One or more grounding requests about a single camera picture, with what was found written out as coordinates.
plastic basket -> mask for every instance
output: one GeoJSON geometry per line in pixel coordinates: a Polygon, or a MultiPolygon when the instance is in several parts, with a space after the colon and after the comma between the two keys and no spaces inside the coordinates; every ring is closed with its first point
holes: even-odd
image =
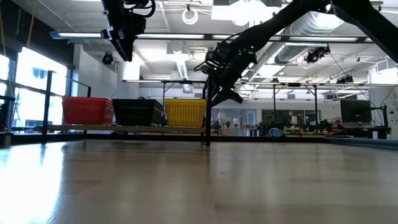
{"type": "Polygon", "coordinates": [[[166,115],[171,127],[196,127],[203,123],[206,100],[165,100],[166,115]]]}
{"type": "Polygon", "coordinates": [[[104,98],[63,97],[62,108],[66,124],[112,124],[112,102],[104,98]]]}
{"type": "Polygon", "coordinates": [[[162,124],[162,105],[157,100],[113,99],[116,123],[122,126],[162,124]]]}

yellow basket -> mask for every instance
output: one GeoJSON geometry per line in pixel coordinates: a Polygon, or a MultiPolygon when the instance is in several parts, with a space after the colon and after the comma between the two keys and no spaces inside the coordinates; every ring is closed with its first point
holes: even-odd
{"type": "Polygon", "coordinates": [[[167,121],[171,127],[200,128],[205,115],[206,100],[165,100],[167,121]]]}

wooden shelf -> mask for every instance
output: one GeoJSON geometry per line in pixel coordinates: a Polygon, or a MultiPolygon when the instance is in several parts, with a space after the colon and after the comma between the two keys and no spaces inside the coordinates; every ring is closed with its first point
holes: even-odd
{"type": "Polygon", "coordinates": [[[90,130],[90,131],[140,131],[153,133],[205,133],[206,128],[150,127],[150,126],[107,126],[107,125],[49,125],[49,131],[90,130]]]}

black basket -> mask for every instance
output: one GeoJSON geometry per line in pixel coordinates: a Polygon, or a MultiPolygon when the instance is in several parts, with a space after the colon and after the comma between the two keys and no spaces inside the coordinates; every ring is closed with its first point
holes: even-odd
{"type": "Polygon", "coordinates": [[[113,99],[116,123],[122,126],[162,124],[162,105],[156,100],[113,99]]]}

red basket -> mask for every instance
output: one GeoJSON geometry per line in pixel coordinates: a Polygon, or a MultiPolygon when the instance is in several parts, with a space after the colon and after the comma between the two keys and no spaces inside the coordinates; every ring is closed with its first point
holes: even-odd
{"type": "Polygon", "coordinates": [[[66,124],[112,124],[112,101],[104,98],[63,97],[66,124]]]}

